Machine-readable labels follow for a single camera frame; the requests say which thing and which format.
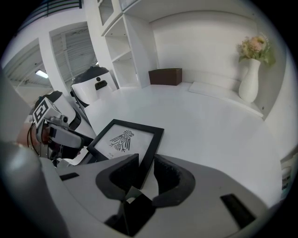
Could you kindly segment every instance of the ceiling light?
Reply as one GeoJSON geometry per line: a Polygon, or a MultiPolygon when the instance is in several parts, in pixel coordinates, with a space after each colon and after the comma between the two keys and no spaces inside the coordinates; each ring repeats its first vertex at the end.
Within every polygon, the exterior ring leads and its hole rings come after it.
{"type": "Polygon", "coordinates": [[[43,71],[41,71],[40,69],[39,70],[37,70],[36,72],[35,72],[35,74],[37,74],[37,75],[39,75],[39,76],[42,76],[42,77],[44,77],[44,78],[48,78],[48,75],[45,73],[45,72],[43,72],[43,71]]]}

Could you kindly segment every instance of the white tabletop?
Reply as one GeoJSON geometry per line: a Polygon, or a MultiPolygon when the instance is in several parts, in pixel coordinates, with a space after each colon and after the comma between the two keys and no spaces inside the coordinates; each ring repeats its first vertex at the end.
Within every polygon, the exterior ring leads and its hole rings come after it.
{"type": "Polygon", "coordinates": [[[227,101],[190,93],[190,86],[120,89],[85,112],[96,134],[112,119],[164,128],[158,154],[223,171],[267,206],[277,203],[281,168],[265,122],[227,101]]]}

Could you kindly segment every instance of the wooden box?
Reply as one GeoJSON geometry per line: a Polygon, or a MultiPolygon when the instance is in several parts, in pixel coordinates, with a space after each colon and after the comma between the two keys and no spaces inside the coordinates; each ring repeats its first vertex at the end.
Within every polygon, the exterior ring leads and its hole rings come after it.
{"type": "Polygon", "coordinates": [[[177,86],[182,82],[182,69],[156,69],[149,71],[150,83],[177,86]]]}

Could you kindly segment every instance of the white shelving unit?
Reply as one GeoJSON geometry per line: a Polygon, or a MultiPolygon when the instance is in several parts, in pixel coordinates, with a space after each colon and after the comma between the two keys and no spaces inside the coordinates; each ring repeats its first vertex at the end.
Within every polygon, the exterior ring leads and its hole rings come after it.
{"type": "Polygon", "coordinates": [[[130,49],[123,52],[122,54],[118,55],[114,59],[112,59],[112,62],[117,62],[117,61],[121,61],[121,60],[129,60],[129,59],[130,60],[132,59],[132,54],[131,54],[130,49]]]}
{"type": "Polygon", "coordinates": [[[157,69],[150,25],[141,19],[123,15],[104,37],[119,87],[150,85],[148,71],[157,69]]]}
{"type": "Polygon", "coordinates": [[[99,29],[102,36],[111,25],[122,15],[123,11],[119,0],[94,0],[97,1],[98,11],[101,22],[99,29]]]}
{"type": "Polygon", "coordinates": [[[255,11],[247,4],[236,0],[137,0],[123,13],[147,22],[190,11],[220,11],[234,13],[251,19],[255,11]]]}

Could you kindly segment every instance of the bird illustration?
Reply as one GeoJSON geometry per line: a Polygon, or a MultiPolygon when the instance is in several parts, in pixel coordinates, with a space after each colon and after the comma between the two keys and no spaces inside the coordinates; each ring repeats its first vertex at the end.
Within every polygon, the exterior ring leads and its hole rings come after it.
{"type": "Polygon", "coordinates": [[[112,142],[115,142],[114,144],[111,143],[110,147],[114,146],[114,148],[118,151],[122,148],[122,152],[125,152],[125,150],[129,150],[130,138],[133,136],[134,134],[130,130],[126,130],[122,135],[110,140],[112,142]]]}

